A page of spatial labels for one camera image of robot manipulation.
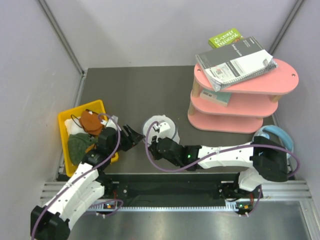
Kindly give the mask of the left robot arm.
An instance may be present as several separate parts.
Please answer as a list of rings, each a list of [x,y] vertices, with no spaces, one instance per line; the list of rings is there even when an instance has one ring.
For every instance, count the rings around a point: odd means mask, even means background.
[[[100,197],[109,198],[114,191],[104,170],[116,152],[128,151],[144,135],[128,125],[105,127],[93,148],[85,153],[75,173],[43,207],[30,214],[30,236],[33,240],[66,240],[78,219]]]

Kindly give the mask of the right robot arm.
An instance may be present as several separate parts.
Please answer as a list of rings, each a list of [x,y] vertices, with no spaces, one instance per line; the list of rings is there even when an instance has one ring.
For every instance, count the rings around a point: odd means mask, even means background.
[[[187,171],[245,168],[237,175],[233,185],[233,192],[239,198],[245,198],[264,183],[283,183],[289,178],[288,150],[263,136],[255,136],[251,142],[229,147],[183,146],[168,137],[154,136],[147,150],[154,160],[165,159]]]

